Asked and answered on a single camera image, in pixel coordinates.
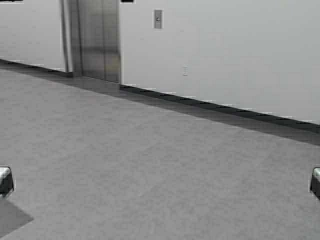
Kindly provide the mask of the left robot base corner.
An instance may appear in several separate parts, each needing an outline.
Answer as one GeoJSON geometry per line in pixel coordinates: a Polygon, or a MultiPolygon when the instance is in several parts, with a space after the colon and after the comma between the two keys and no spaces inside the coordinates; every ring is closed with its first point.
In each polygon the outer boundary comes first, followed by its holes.
{"type": "Polygon", "coordinates": [[[0,197],[7,198],[15,191],[12,169],[10,166],[0,167],[0,197]]]}

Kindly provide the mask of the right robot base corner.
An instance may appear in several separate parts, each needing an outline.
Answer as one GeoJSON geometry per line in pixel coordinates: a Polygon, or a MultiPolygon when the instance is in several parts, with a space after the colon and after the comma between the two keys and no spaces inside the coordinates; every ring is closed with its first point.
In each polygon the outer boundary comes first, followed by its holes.
{"type": "Polygon", "coordinates": [[[312,170],[309,190],[317,197],[318,200],[320,199],[320,168],[319,167],[315,167],[312,170]]]}

